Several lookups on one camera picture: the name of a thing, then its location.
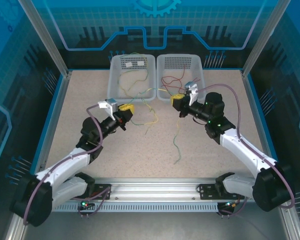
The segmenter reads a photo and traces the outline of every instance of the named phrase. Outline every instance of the gear logo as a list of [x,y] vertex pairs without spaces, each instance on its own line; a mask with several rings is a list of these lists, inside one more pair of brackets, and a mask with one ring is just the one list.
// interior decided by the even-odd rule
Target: gear logo
[[170,10],[175,10],[181,0],[131,0],[131,3],[140,14],[156,18],[158,15],[163,17],[164,14],[170,14]]
[[0,0],[0,16],[9,26],[18,19],[19,4],[17,0]]

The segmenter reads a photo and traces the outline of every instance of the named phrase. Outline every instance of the beige work surface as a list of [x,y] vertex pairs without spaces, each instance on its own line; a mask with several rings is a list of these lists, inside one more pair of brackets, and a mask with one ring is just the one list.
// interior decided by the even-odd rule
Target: beige work surface
[[[50,167],[75,147],[81,137],[82,122],[88,117],[86,108],[107,97],[108,70],[74,70],[66,92],[46,167]],[[241,106],[240,131],[252,144],[262,149],[256,124],[239,70],[205,70],[206,86],[223,83],[234,88]],[[231,91],[217,87],[222,94],[225,116],[237,125],[237,105]],[[155,99],[150,103],[159,121],[136,126],[129,122],[126,131],[118,128],[103,142],[100,156],[82,171],[92,177],[105,178],[208,178],[227,172],[251,176],[245,165],[231,152],[218,145],[206,134],[205,127],[193,122],[192,117],[179,120],[176,138],[182,159],[173,145],[177,133],[179,113],[170,104]],[[107,114],[102,109],[92,111],[103,121]],[[155,120],[142,103],[135,106],[133,121],[146,123]]]

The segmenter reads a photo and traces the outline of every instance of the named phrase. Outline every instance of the glass panel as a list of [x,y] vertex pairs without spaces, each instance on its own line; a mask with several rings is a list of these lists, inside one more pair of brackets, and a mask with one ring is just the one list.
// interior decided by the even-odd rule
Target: glass panel
[[277,159],[296,176],[300,216],[300,2],[291,1],[251,71]]
[[60,73],[18,1],[0,0],[0,239],[30,169]]
[[205,68],[241,68],[276,0],[35,0],[69,68],[113,55],[188,53]]

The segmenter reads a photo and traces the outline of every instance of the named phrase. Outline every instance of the white plastic basket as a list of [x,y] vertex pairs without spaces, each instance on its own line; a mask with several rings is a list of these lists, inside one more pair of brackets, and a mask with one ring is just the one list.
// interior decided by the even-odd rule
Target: white plastic basket
[[[171,87],[165,87],[163,80]],[[204,80],[204,73],[202,69],[201,59],[198,55],[193,54],[163,54],[156,58],[156,88],[166,89],[169,91],[157,90],[157,97],[165,102],[170,102],[170,96],[178,93],[184,93],[185,84],[188,82],[196,81],[198,89],[206,87]],[[198,94],[198,100],[205,100],[205,92]]]
[[156,59],[148,54],[116,55],[111,60],[107,98],[119,104],[156,98]]

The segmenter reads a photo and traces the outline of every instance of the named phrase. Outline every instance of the robotic arm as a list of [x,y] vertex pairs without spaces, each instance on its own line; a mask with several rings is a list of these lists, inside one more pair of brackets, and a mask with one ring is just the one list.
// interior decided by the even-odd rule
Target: robotic arm
[[[109,114],[109,117],[103,122],[98,122],[103,139],[115,133],[118,127],[126,130],[126,123],[134,114],[132,104],[118,106],[112,98],[98,104]],[[101,146],[98,150],[91,152],[100,142],[99,131],[91,117],[83,121],[81,134],[78,144],[65,157],[70,158],[69,160],[60,163],[61,160],[35,175],[28,174],[21,178],[10,205],[12,212],[24,217],[31,195],[47,174],[49,175],[35,193],[27,214],[26,220],[33,226],[41,225],[48,218],[52,209],[58,205],[77,196],[78,198],[91,196],[94,192],[95,180],[80,170],[91,164],[103,149]]]
[[246,196],[254,199],[266,212],[290,200],[291,195],[287,187],[269,164],[279,171],[292,188],[290,166],[277,162],[259,151],[242,135],[238,135],[235,125],[224,116],[225,103],[221,94],[210,92],[206,95],[204,103],[199,103],[197,84],[188,82],[185,89],[186,94],[171,97],[172,106],[180,112],[179,117],[192,115],[206,122],[204,127],[207,135],[238,157],[254,176],[254,178],[243,177],[229,172],[218,177],[215,188],[220,197],[225,193]]

